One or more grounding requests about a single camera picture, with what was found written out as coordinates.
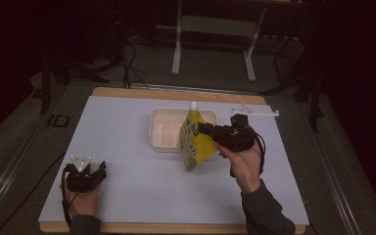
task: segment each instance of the white table leg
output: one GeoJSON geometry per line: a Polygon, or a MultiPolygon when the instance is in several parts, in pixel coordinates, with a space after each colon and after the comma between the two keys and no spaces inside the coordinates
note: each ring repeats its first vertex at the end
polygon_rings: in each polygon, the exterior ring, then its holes
{"type": "Polygon", "coordinates": [[[179,75],[179,65],[181,63],[181,8],[182,1],[178,1],[178,17],[176,20],[176,45],[175,51],[173,52],[173,62],[172,62],[172,75],[179,75]]]}
{"type": "Polygon", "coordinates": [[[246,72],[247,72],[247,77],[250,82],[255,82],[256,81],[256,76],[255,76],[255,69],[253,68],[253,62],[252,62],[252,54],[253,51],[255,50],[255,45],[256,42],[258,41],[259,38],[259,32],[261,25],[264,20],[264,15],[265,15],[266,9],[263,8],[261,9],[260,16],[258,18],[258,22],[256,23],[255,30],[253,32],[252,36],[252,43],[247,51],[244,52],[244,61],[246,63],[246,72]]]}

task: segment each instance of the table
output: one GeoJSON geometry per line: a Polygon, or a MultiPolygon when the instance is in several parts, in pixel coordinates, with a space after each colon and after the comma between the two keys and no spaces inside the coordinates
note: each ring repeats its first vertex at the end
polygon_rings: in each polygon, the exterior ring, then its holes
{"type": "MultiPolygon", "coordinates": [[[[199,109],[213,109],[218,124],[229,124],[229,107],[233,104],[269,109],[259,96],[95,89],[39,218],[41,230],[68,231],[59,185],[62,169],[74,154],[93,157],[92,171],[101,161],[107,163],[108,177],[103,183],[99,214],[102,232],[245,234],[240,190],[229,176],[229,161],[214,154],[193,172],[186,172],[179,153],[157,153],[150,146],[148,122],[152,110],[158,105],[187,105],[188,109],[189,101],[199,102],[199,109]],[[181,192],[189,197],[181,199],[181,192]]],[[[308,225],[307,215],[284,147],[279,144],[280,134],[277,127],[265,129],[276,126],[274,117],[250,117],[249,122],[255,129],[258,124],[256,131],[265,138],[266,155],[276,156],[266,158],[261,177],[301,234],[308,225]]]]}

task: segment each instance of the small white object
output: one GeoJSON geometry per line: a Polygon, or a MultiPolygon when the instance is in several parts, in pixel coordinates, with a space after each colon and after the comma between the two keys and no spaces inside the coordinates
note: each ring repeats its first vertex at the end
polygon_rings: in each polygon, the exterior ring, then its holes
{"type": "Polygon", "coordinates": [[[197,102],[191,101],[190,109],[191,110],[197,110],[198,109],[197,102]]]}
{"type": "Polygon", "coordinates": [[[84,171],[85,168],[91,163],[91,157],[81,158],[71,155],[70,159],[78,172],[84,171]]]}
{"type": "Polygon", "coordinates": [[[247,106],[242,104],[238,107],[234,107],[231,110],[231,113],[247,116],[270,116],[270,117],[279,117],[279,111],[268,111],[264,107],[259,106],[247,106]]]}

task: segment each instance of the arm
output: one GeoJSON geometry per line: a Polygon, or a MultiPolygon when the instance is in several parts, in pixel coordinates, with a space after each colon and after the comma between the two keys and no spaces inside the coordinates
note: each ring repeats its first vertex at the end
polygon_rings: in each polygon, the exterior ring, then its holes
{"type": "Polygon", "coordinates": [[[101,184],[88,193],[74,193],[65,187],[72,216],[69,235],[99,235],[101,221],[96,217],[101,184]]]}
{"type": "Polygon", "coordinates": [[[215,143],[217,150],[231,162],[237,184],[241,189],[243,211],[249,234],[294,234],[295,224],[282,214],[282,207],[260,179],[261,151],[255,145],[243,152],[233,153],[215,143]]]}
{"type": "Polygon", "coordinates": [[[282,213],[282,206],[264,182],[252,193],[241,193],[249,234],[295,234],[295,224],[282,213]]]}

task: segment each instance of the white stand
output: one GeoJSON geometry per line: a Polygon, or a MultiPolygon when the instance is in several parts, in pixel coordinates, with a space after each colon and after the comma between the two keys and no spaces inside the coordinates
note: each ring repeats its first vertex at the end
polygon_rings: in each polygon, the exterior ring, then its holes
{"type": "Polygon", "coordinates": [[[258,21],[244,22],[225,19],[213,19],[182,15],[182,1],[178,1],[178,13],[176,21],[176,45],[173,54],[172,75],[179,75],[181,62],[181,33],[184,31],[196,31],[205,33],[225,34],[251,37],[252,41],[248,50],[244,52],[247,76],[250,82],[256,81],[255,70],[252,63],[252,54],[255,50],[259,32],[264,20],[266,9],[260,11],[258,21]]]}

